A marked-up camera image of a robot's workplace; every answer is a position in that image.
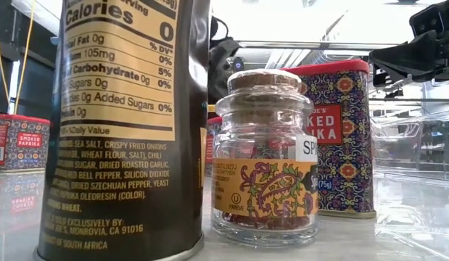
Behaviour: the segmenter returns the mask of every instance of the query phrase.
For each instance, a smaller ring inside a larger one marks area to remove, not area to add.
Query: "glass jar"
[[[279,70],[238,72],[216,104],[213,228],[259,247],[308,244],[317,232],[317,140],[305,129],[313,103]]]

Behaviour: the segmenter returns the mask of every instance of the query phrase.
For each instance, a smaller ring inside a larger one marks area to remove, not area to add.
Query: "black canister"
[[[37,260],[182,260],[202,247],[209,10],[63,1]]]

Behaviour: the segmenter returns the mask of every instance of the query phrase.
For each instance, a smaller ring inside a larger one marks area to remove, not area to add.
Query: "yellow label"
[[[205,156],[207,152],[207,129],[200,128],[200,187],[203,188],[205,184]]]
[[[318,211],[316,162],[213,159],[213,205],[254,218],[293,218]]]
[[[65,5],[61,137],[174,141],[176,12],[161,1]]]

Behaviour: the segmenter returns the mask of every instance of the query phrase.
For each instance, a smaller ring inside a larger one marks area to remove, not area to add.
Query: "decorative tin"
[[[44,119],[0,115],[0,170],[44,169],[49,125]]]
[[[374,218],[368,64],[360,60],[284,69],[315,104],[306,122],[318,138],[321,215]]]

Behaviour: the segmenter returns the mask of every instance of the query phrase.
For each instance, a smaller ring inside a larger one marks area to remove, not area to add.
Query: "paisley label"
[[[254,218],[293,218],[318,211],[317,162],[213,159],[213,206]]]

